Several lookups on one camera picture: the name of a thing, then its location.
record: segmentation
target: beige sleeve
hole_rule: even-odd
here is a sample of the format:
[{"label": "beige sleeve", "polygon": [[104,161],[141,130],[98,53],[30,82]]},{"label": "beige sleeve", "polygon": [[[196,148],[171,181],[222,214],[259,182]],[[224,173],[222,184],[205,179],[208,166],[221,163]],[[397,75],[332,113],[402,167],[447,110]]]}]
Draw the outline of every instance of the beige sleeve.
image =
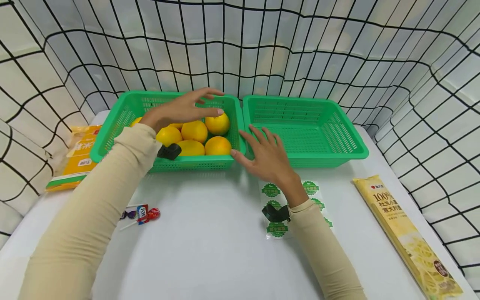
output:
[{"label": "beige sleeve", "polygon": [[73,191],[38,243],[21,300],[88,299],[121,213],[160,144],[144,124],[125,127],[111,151]]},{"label": "beige sleeve", "polygon": [[307,200],[289,208],[290,228],[307,256],[327,300],[367,299],[350,260],[318,206]]}]

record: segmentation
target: human hand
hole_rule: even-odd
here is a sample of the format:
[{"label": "human hand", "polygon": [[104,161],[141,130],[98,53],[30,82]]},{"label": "human hand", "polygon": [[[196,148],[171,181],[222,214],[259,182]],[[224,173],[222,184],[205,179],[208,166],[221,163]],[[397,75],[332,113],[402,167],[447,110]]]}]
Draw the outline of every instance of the human hand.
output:
[{"label": "human hand", "polygon": [[288,162],[287,153],[280,137],[277,134],[272,134],[266,127],[262,127],[262,130],[267,138],[253,125],[250,125],[249,128],[258,140],[253,135],[242,130],[240,130],[240,135],[252,147],[255,159],[249,160],[237,150],[231,151],[233,158],[251,174],[277,186],[281,186],[286,181],[296,179],[298,175],[293,171]]},{"label": "human hand", "polygon": [[159,132],[160,129],[172,123],[187,123],[205,117],[218,117],[223,114],[222,109],[198,108],[195,103],[205,104],[205,101],[200,99],[201,97],[212,100],[214,95],[223,96],[224,94],[222,91],[209,87],[188,92],[170,102],[152,108],[145,113],[139,123],[148,125],[155,132]]},{"label": "human hand", "polygon": [[251,134],[239,131],[240,135],[250,144],[254,160],[249,160],[237,150],[231,150],[232,157],[252,175],[261,180],[271,182],[278,186],[285,195],[288,205],[295,207],[308,200],[300,176],[292,169],[288,161],[283,142],[278,134],[272,134],[266,127],[262,127],[267,138],[253,125],[249,126],[255,134],[256,140]]}]

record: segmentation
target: yellow orange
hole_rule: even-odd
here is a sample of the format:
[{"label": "yellow orange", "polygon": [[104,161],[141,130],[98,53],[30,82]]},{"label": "yellow orange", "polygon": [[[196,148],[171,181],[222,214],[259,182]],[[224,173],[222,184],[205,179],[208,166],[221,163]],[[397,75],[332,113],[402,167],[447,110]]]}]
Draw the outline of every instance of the yellow orange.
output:
[{"label": "yellow orange", "polygon": [[179,156],[205,155],[205,148],[202,143],[192,140],[177,143],[181,148]]},{"label": "yellow orange", "polygon": [[183,123],[171,123],[169,126],[173,126],[177,128],[178,130],[181,130],[181,127],[183,126]]},{"label": "yellow orange", "polygon": [[178,144],[181,140],[181,133],[175,127],[164,127],[156,135],[156,140],[161,142],[165,147],[170,146],[171,144]]},{"label": "yellow orange", "polygon": [[140,122],[141,119],[142,117],[138,117],[135,120],[133,120],[133,122],[130,124],[130,127],[133,127],[136,123]]},{"label": "yellow orange", "polygon": [[205,155],[230,155],[232,144],[223,136],[214,136],[205,144]]},{"label": "yellow orange", "polygon": [[226,113],[223,113],[218,117],[205,118],[205,125],[211,134],[224,135],[230,129],[230,119]]},{"label": "yellow orange", "polygon": [[207,140],[208,130],[202,121],[193,121],[185,123],[181,128],[181,135],[184,140],[194,140],[205,143]]}]

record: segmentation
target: red logo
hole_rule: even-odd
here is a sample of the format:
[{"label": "red logo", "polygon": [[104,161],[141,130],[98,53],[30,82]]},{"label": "red logo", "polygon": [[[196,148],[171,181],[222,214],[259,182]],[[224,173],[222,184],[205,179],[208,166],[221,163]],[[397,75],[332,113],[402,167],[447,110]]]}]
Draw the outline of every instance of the red logo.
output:
[{"label": "red logo", "polygon": [[448,277],[447,269],[445,269],[444,265],[439,261],[433,261],[433,266],[437,269],[438,273],[443,277]]}]

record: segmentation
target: sticker sheet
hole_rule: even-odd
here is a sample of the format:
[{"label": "sticker sheet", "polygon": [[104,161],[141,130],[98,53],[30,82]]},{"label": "sticker sheet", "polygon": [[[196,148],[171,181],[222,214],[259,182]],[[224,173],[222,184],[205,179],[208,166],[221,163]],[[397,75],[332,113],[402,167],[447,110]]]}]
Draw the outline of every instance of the sticker sheet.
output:
[{"label": "sticker sheet", "polygon": [[[285,198],[285,195],[276,185],[261,180],[258,181],[258,184],[262,208],[264,208],[267,204],[271,204],[276,209],[280,209],[281,207],[287,205],[287,199]],[[318,182],[313,180],[302,180],[302,185],[310,199],[312,199],[318,205],[318,208],[324,216],[325,222],[328,223],[330,228],[335,233],[333,221],[323,201]],[[291,238],[291,233],[288,230],[288,221],[270,222],[266,217],[264,217],[264,224],[267,240]]]}]

